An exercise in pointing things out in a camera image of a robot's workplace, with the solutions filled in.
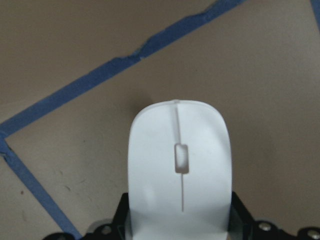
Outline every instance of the screw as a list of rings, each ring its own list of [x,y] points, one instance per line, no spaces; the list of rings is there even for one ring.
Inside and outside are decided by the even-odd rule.
[[[102,230],[101,230],[101,234],[102,235],[108,235],[109,233],[111,233],[112,232],[112,229],[111,229],[111,227],[109,227],[109,226],[104,226],[104,228],[102,228]]]
[[[259,224],[259,228],[260,228],[261,230],[263,230],[263,231],[268,232],[268,231],[271,230],[271,225],[270,225],[269,223],[267,223],[267,222],[261,222],[261,223]]]
[[[66,240],[65,236],[61,235],[56,240]]]
[[[320,239],[320,233],[316,230],[309,230],[307,232],[308,236],[314,240],[319,240]]]

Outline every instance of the blue painter's tape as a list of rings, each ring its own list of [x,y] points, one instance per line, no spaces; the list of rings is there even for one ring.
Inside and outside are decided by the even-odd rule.
[[[23,184],[29,189],[33,196],[44,207],[48,214],[58,224],[62,231],[73,234],[76,239],[82,236],[67,218],[64,212],[59,208],[51,196],[37,181],[35,176],[27,169],[19,157],[8,147],[3,138],[0,137],[0,154],[3,156],[6,163],[12,171],[18,176]]]
[[[140,49],[127,57],[117,57],[89,74],[78,78],[50,96],[38,101],[0,124],[0,132],[10,136],[30,123],[59,108],[98,84],[133,66],[143,58],[166,47],[195,29],[207,24],[245,0],[218,0],[203,13],[188,16],[152,36]]]
[[[314,16],[320,30],[320,0],[311,0]]]

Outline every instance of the mouse scroll wheel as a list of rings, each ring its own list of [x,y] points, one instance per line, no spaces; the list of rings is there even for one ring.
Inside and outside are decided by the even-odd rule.
[[[174,145],[175,172],[177,174],[189,173],[188,145],[177,143]]]

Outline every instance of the beige floor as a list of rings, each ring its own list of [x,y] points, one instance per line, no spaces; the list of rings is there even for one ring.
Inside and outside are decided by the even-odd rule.
[[[3,1],[0,121],[184,16],[202,1]],[[7,138],[79,231],[127,191],[127,145],[149,104],[191,99],[226,121],[233,189],[290,233],[320,225],[320,35],[308,0],[248,0]],[[58,226],[0,163],[0,239]]]

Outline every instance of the wireless mouse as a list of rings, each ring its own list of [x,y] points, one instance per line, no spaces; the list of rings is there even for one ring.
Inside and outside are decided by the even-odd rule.
[[[143,109],[130,130],[128,194],[133,240],[225,240],[232,158],[220,113],[193,100]]]

